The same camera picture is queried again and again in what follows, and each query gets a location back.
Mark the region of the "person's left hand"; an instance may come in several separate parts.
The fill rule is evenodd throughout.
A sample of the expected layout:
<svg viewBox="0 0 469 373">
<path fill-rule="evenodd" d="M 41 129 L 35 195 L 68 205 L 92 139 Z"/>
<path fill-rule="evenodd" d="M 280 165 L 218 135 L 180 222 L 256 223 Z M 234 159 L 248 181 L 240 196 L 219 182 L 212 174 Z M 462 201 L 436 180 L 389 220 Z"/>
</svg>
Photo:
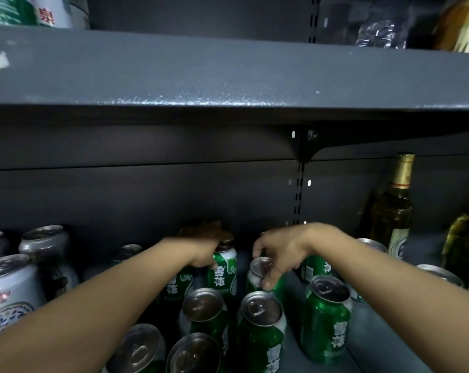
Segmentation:
<svg viewBox="0 0 469 373">
<path fill-rule="evenodd" d="M 186 239 L 194 251 L 191 265 L 195 268 L 216 269 L 214 252 L 220 242 L 234 240 L 232 232 L 225 230 L 220 220 L 202 220 L 182 227 L 178 237 Z"/>
</svg>

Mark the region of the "person's right hand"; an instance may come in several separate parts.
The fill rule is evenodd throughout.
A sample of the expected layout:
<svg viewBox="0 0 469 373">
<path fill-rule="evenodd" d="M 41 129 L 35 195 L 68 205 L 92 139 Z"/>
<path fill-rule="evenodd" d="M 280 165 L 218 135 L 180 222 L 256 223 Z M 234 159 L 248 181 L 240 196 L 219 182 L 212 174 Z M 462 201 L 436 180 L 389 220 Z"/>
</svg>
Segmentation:
<svg viewBox="0 0 469 373">
<path fill-rule="evenodd" d="M 272 290 L 281 276 L 300 266 L 309 255 L 315 253 L 318 224 L 303 224 L 272 229 L 268 235 L 268 256 L 273 264 L 261 283 L 265 291 Z"/>
</svg>

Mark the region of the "green white-print beverage can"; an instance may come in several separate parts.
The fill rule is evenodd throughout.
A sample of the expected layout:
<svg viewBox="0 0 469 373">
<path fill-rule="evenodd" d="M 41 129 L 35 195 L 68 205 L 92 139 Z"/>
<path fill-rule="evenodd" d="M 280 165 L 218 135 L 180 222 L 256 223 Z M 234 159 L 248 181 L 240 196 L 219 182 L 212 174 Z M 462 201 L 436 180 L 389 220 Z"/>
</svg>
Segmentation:
<svg viewBox="0 0 469 373">
<path fill-rule="evenodd" d="M 250 263 L 250 269 L 246 278 L 246 293 L 264 291 L 261 286 L 264 276 L 269 273 L 273 264 L 271 257 L 257 257 Z M 285 276 L 281 276 L 275 287 L 270 291 L 280 302 L 283 302 L 285 295 Z"/>
<path fill-rule="evenodd" d="M 208 269 L 207 288 L 215 289 L 224 298 L 234 298 L 237 294 L 237 251 L 229 240 L 221 241 L 216 247 L 214 260 L 215 269 Z"/>
</svg>

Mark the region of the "person's right forearm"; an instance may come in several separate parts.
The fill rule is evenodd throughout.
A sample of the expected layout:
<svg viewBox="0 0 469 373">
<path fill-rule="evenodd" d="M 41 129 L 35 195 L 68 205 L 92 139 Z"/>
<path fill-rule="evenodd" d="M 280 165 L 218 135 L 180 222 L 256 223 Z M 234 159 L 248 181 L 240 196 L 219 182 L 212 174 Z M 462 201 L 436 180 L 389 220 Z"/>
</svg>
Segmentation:
<svg viewBox="0 0 469 373">
<path fill-rule="evenodd" d="M 469 291 L 311 223 L 305 247 L 323 257 L 434 373 L 469 373 Z"/>
</svg>

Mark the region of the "person's left forearm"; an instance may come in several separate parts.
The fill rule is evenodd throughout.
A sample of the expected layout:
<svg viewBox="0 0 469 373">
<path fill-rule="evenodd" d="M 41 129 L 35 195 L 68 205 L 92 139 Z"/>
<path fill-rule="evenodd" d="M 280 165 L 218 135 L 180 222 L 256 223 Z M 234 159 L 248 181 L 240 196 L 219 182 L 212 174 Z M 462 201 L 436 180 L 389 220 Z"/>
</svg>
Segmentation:
<svg viewBox="0 0 469 373">
<path fill-rule="evenodd" d="M 0 333 L 0 373 L 99 373 L 196 251 L 165 239 L 26 315 Z"/>
</svg>

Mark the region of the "group of green cans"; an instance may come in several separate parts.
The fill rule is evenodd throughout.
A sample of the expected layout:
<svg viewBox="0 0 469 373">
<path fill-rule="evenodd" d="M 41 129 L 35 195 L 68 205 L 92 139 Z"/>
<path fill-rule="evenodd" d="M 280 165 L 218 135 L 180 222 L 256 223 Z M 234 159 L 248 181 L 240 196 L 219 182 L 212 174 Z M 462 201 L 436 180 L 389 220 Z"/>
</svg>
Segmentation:
<svg viewBox="0 0 469 373">
<path fill-rule="evenodd" d="M 157 326 L 135 324 L 101 373 L 281 373 L 287 319 L 283 303 L 270 291 L 246 293 L 237 312 L 230 347 L 234 312 L 229 300 L 211 288 L 193 289 L 193 269 L 184 268 L 162 291 L 161 303 L 177 314 L 181 338 L 170 349 Z M 364 299 L 333 276 L 331 265 L 308 257 L 301 266 L 306 284 L 300 346 L 316 363 L 336 362 L 346 351 L 353 304 Z"/>
</svg>

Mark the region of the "dark grey shelf back panel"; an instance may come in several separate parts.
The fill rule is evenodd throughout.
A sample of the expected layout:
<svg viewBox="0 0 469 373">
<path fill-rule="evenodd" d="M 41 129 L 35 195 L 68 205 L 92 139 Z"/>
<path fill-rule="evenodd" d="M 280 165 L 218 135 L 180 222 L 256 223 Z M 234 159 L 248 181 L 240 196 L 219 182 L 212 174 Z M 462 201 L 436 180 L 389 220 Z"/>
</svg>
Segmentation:
<svg viewBox="0 0 469 373">
<path fill-rule="evenodd" d="M 265 230 L 292 225 L 295 128 L 186 126 L 0 127 L 0 231 L 63 225 L 79 271 L 119 246 L 148 248 L 191 222 L 220 220 L 243 264 Z M 443 233 L 469 200 L 469 131 L 325 148 L 305 164 L 300 223 L 367 234 L 367 207 L 398 152 L 416 154 L 412 262 L 435 261 Z"/>
</svg>

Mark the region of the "yellow glass bottle gold foil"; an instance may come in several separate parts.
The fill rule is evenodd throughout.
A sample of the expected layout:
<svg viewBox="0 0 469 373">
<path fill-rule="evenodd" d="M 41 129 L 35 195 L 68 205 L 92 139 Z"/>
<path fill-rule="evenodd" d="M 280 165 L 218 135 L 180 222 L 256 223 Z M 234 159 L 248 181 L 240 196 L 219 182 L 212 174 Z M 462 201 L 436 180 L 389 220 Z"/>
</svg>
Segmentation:
<svg viewBox="0 0 469 373">
<path fill-rule="evenodd" d="M 413 221 L 410 184 L 414 153 L 398 153 L 385 191 L 375 200 L 369 238 L 384 245 L 387 254 L 402 260 Z"/>
</svg>

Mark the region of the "yellow glass bottle white label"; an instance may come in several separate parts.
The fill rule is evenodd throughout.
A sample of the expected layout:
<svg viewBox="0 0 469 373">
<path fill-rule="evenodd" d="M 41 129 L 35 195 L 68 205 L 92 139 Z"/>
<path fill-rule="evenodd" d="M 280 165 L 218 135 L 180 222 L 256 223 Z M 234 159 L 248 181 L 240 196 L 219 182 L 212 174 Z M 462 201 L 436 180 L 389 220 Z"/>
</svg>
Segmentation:
<svg viewBox="0 0 469 373">
<path fill-rule="evenodd" d="M 442 249 L 442 267 L 459 277 L 469 290 L 469 206 L 449 227 Z"/>
</svg>

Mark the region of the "white blue-patterned beverage can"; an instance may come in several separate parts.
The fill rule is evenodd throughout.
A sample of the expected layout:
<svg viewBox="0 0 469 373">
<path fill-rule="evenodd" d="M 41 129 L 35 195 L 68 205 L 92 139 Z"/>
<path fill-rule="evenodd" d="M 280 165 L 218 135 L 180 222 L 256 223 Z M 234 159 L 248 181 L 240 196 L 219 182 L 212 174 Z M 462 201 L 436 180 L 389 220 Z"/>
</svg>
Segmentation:
<svg viewBox="0 0 469 373">
<path fill-rule="evenodd" d="M 38 266 L 28 255 L 0 257 L 0 333 L 46 302 Z"/>
</svg>

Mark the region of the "white red-print can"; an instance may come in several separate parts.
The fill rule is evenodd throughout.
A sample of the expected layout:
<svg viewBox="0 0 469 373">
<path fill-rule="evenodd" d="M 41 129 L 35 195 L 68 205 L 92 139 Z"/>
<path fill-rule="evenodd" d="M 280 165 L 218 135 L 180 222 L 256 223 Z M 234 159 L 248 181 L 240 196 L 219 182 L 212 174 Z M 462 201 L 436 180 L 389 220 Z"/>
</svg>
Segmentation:
<svg viewBox="0 0 469 373">
<path fill-rule="evenodd" d="M 38 25 L 55 29 L 72 29 L 69 0 L 34 0 Z"/>
</svg>

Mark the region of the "amber glass bottle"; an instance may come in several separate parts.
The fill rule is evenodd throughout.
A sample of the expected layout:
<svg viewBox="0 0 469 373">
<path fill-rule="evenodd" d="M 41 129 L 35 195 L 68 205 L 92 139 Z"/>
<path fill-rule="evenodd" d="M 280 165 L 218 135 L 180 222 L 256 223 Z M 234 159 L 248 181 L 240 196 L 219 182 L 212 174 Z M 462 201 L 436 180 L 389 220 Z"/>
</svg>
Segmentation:
<svg viewBox="0 0 469 373">
<path fill-rule="evenodd" d="M 442 12 L 432 49 L 469 54 L 469 0 L 456 0 Z"/>
</svg>

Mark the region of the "green and white can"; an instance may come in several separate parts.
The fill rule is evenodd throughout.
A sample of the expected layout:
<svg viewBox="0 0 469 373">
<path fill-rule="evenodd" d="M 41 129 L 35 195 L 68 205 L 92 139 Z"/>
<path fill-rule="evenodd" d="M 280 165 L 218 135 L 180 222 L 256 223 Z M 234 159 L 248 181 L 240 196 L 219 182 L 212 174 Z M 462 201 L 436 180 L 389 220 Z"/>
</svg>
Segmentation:
<svg viewBox="0 0 469 373">
<path fill-rule="evenodd" d="M 0 26 L 38 26 L 34 0 L 0 0 Z"/>
</svg>

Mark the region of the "slotted shelf upright rail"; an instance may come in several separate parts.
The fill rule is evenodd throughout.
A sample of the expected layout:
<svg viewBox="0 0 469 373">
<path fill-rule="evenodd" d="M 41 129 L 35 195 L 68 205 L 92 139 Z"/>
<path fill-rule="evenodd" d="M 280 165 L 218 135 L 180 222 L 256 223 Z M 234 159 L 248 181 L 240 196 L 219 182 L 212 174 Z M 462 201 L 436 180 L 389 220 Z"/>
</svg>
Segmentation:
<svg viewBox="0 0 469 373">
<path fill-rule="evenodd" d="M 308 44 L 315 44 L 317 40 L 317 28 L 318 28 L 318 17 L 320 10 L 321 0 L 311 0 L 311 9 L 310 9 L 310 26 L 308 33 Z M 305 145 L 307 141 L 307 125 L 299 127 L 298 130 L 293 132 L 293 137 L 298 138 L 297 142 L 297 158 L 299 161 L 297 179 L 296 179 L 296 194 L 295 194 L 295 206 L 294 206 L 294 216 L 292 225 L 300 224 L 300 212 L 302 204 L 302 193 L 304 189 L 304 177 L 305 177 L 305 164 L 300 160 L 300 153 L 302 146 Z"/>
</svg>

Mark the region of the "black shelf bracket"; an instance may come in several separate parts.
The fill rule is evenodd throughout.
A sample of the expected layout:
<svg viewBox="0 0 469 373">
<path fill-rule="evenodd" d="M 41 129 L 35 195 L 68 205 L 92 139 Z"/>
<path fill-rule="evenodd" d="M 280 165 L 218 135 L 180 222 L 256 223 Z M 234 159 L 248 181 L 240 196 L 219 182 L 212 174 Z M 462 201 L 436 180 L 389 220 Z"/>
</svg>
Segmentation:
<svg viewBox="0 0 469 373">
<path fill-rule="evenodd" d="M 299 163 L 309 163 L 314 155 L 325 145 L 322 134 L 316 128 L 302 128 L 296 133 L 298 137 L 297 158 Z"/>
</svg>

